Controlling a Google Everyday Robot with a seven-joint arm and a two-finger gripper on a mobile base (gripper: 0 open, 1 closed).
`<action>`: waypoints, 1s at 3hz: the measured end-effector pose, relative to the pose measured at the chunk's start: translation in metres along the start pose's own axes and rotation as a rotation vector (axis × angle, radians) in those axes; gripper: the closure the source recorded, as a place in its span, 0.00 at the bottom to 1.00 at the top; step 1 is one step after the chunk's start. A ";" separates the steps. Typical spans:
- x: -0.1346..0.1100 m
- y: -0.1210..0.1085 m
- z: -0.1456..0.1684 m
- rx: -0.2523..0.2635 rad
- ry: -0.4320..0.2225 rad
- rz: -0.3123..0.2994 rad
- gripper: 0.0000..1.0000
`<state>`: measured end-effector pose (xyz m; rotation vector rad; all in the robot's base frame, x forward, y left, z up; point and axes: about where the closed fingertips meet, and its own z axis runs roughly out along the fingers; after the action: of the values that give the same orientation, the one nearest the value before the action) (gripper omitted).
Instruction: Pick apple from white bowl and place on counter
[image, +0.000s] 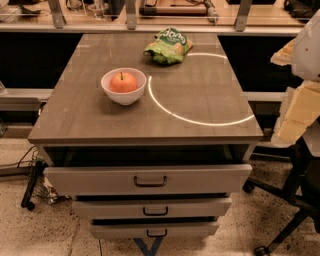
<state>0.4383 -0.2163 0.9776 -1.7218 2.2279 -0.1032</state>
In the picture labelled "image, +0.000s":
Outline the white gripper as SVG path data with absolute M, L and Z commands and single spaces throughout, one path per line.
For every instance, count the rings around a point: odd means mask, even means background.
M 320 116 L 320 10 L 295 39 L 275 52 L 270 61 L 290 65 L 292 73 L 303 80 L 297 88 L 288 87 L 280 106 L 280 116 L 273 129 L 271 143 L 291 146 Z

